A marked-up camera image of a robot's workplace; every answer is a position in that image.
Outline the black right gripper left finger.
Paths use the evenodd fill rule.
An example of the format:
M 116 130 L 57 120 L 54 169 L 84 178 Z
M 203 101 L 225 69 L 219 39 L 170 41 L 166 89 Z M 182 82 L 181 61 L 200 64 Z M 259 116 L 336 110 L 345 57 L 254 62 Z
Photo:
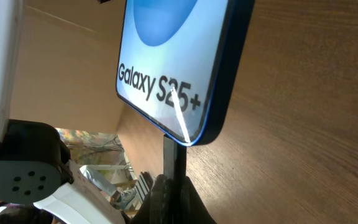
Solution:
M 139 211 L 130 224 L 167 224 L 170 221 L 170 180 L 163 174 L 146 195 Z

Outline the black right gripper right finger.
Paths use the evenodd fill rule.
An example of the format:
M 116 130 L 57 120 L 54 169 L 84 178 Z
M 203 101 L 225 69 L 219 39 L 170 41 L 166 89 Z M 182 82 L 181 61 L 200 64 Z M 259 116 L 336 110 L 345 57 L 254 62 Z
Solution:
M 183 224 L 216 224 L 189 177 L 181 185 L 180 207 Z

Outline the blue Galaxy smartphone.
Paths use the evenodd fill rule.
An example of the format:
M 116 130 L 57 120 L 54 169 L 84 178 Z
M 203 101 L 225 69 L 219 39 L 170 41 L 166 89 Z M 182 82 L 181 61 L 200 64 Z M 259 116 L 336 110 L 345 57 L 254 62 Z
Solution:
M 254 0 L 128 0 L 116 93 L 183 146 L 226 117 Z

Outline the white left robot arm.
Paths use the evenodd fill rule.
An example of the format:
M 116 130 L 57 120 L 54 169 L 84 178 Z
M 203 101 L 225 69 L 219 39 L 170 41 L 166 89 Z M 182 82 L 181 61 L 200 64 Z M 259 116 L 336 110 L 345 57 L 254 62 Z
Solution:
M 22 9 L 22 1 L 0 1 L 0 204 L 33 205 L 65 223 L 124 223 L 54 127 L 9 117 Z

